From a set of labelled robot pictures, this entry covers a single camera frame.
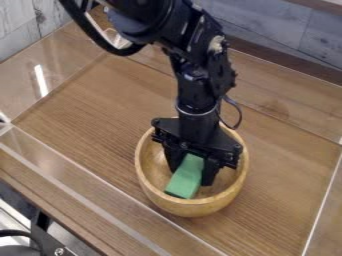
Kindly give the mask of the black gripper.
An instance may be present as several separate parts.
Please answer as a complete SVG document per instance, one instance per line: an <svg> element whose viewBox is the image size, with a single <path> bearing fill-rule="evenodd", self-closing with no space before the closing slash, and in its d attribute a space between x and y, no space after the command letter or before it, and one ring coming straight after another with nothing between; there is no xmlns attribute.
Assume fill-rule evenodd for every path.
<svg viewBox="0 0 342 256"><path fill-rule="evenodd" d="M177 171L188 153L205 159L204 186L214 184L222 167L238 167L244 146L224 131L217 110L208 115L154 118L152 125L153 140L164 146L172 172Z"/></svg>

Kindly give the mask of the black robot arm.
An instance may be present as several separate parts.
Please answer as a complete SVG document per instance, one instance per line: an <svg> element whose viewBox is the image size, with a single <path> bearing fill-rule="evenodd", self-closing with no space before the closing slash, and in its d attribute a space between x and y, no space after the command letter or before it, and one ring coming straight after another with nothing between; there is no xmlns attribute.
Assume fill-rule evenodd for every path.
<svg viewBox="0 0 342 256"><path fill-rule="evenodd" d="M125 48L106 39L75 0L59 0L83 32L112 54L130 56L150 44L161 46L178 81L178 116L152 121L153 140L162 144L173 170L189 154L204 159L201 184L210 186L222 168L238 167L244 150L221 127L221 106L237 79L222 25L192 0L96 1L130 42Z"/></svg>

